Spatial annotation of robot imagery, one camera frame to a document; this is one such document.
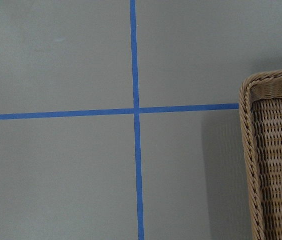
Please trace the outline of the brown wicker basket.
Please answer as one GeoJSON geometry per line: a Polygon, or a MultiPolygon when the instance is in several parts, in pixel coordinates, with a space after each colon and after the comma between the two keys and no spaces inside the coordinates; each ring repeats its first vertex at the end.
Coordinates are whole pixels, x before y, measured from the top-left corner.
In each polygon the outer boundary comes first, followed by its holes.
{"type": "Polygon", "coordinates": [[[282,70],[243,81],[239,118],[252,237],[282,240],[282,70]]]}

